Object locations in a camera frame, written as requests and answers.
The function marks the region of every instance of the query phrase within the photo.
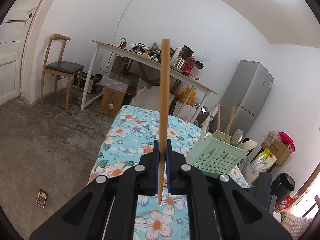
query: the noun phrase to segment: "silver refrigerator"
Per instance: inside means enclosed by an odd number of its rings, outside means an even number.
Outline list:
[[[229,135],[241,129],[244,135],[249,131],[260,113],[273,84],[273,77],[260,63],[241,60],[233,78],[220,102],[220,129],[226,132],[231,108],[236,108]],[[210,129],[217,129],[216,114],[210,122]]]

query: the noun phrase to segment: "chopstick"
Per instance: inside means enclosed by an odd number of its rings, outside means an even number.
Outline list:
[[[227,141],[227,138],[228,138],[228,135],[229,135],[229,132],[230,132],[230,128],[231,128],[231,124],[232,124],[232,120],[233,120],[233,116],[235,114],[235,110],[236,110],[235,107],[233,107],[232,110],[231,110],[231,115],[230,115],[230,119],[229,119],[229,123],[228,123],[228,127],[227,127],[226,136],[224,138],[224,142]]]
[[[159,170],[158,170],[158,205],[162,202],[164,182],[164,162],[167,149],[168,103],[170,86],[170,40],[163,39],[161,47],[160,73],[160,125],[159,125]]]
[[[220,140],[220,102],[218,102],[218,125],[217,125],[217,139]]]

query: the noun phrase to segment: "red plastic bag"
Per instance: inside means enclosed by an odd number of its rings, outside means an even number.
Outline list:
[[[291,139],[291,137],[287,135],[285,132],[279,132],[278,134],[280,135],[280,138],[284,143],[288,143],[290,145],[290,150],[294,153],[296,148],[294,147],[293,140]]]

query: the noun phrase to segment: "bed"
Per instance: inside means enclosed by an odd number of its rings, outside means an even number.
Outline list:
[[[174,151],[187,155],[200,133],[199,127],[169,115],[168,139]],[[99,175],[109,178],[122,175],[139,163],[141,155],[153,151],[155,139],[159,139],[159,112],[124,105],[101,145],[89,182]],[[241,187],[248,187],[238,167],[229,175]],[[157,196],[138,196],[133,233],[134,240],[162,237],[189,240],[186,196],[170,195],[167,188],[163,190],[161,206],[157,205]]]

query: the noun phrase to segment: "metal screw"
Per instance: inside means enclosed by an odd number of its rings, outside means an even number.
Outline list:
[[[136,171],[144,171],[145,167],[142,164],[138,164],[134,167]]]
[[[219,179],[223,182],[229,181],[230,177],[227,174],[220,175]]]
[[[107,181],[107,177],[104,175],[100,175],[98,177],[96,177],[96,182],[101,184],[101,183],[105,183]]]
[[[191,166],[189,164],[183,164],[183,165],[181,165],[181,169],[183,171],[190,171],[191,170]]]

